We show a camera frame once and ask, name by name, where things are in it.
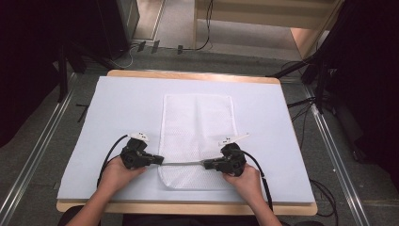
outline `white cloth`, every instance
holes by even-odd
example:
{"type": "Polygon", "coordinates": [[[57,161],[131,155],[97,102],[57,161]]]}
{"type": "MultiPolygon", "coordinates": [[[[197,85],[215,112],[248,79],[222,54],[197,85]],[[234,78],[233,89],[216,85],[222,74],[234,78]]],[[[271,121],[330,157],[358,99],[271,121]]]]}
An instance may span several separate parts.
{"type": "MultiPolygon", "coordinates": [[[[164,162],[223,156],[218,141],[237,135],[230,96],[166,95],[159,154],[164,162]]],[[[231,189],[221,172],[203,166],[161,166],[163,183],[175,189],[231,189]]]]}

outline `person's left hand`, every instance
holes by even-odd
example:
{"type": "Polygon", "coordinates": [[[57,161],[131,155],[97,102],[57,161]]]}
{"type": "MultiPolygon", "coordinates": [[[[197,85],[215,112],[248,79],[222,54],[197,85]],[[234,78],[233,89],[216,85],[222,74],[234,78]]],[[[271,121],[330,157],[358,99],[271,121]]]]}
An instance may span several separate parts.
{"type": "Polygon", "coordinates": [[[129,184],[134,178],[143,173],[146,168],[126,169],[122,159],[116,157],[106,166],[98,189],[114,194],[129,184]]]}

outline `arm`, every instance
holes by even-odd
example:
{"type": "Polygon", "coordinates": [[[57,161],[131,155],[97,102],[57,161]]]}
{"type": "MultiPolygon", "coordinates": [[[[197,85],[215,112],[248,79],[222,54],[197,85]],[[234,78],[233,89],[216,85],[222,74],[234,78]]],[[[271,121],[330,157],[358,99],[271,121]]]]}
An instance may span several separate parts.
{"type": "Polygon", "coordinates": [[[238,194],[247,202],[261,226],[281,226],[281,223],[264,201],[260,173],[246,164],[243,174],[233,177],[224,173],[223,178],[232,184],[238,194]]]}
{"type": "Polygon", "coordinates": [[[110,161],[105,168],[103,178],[97,190],[67,225],[98,225],[106,205],[114,194],[127,186],[131,180],[145,170],[145,168],[126,169],[120,157],[110,161]]]}

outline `table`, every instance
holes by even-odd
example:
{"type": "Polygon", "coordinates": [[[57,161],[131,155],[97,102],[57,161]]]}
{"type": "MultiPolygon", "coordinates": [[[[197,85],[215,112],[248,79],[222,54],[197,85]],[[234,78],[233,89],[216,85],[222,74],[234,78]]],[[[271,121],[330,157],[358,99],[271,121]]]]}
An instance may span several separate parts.
{"type": "MultiPolygon", "coordinates": [[[[133,71],[111,71],[108,76],[112,77],[134,77],[134,78],[156,78],[156,79],[178,79],[201,80],[215,82],[231,82],[244,84],[270,84],[279,87],[279,80],[265,77],[245,77],[226,74],[212,73],[172,73],[172,72],[133,72],[133,71]]],[[[57,209],[66,211],[72,206],[84,204],[85,200],[59,199],[57,209]]],[[[312,202],[274,202],[274,211],[277,215],[300,215],[312,216],[317,212],[317,206],[312,202]]],[[[125,202],[114,201],[107,205],[105,212],[108,213],[140,213],[140,214],[196,214],[196,215],[253,215],[250,208],[241,202],[174,202],[169,201],[138,201],[125,202]]]]}
{"type": "MultiPolygon", "coordinates": [[[[196,0],[194,46],[197,19],[206,19],[210,0],[196,0]]],[[[335,23],[343,0],[217,0],[212,20],[291,27],[302,58],[311,54],[324,31],[335,23]]]]}

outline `hand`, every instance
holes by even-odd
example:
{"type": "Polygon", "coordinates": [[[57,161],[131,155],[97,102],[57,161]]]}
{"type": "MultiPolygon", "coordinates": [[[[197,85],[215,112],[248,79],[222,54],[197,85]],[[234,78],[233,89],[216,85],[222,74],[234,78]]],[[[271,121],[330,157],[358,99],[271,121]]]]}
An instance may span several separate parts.
{"type": "Polygon", "coordinates": [[[145,170],[146,168],[126,169],[123,165],[122,159],[116,157],[106,166],[98,189],[107,191],[110,195],[113,195],[127,186],[130,181],[139,176],[145,170]]]}
{"type": "Polygon", "coordinates": [[[244,166],[244,172],[239,177],[223,173],[223,178],[232,184],[238,194],[249,204],[263,200],[260,173],[249,164],[244,166]]]}

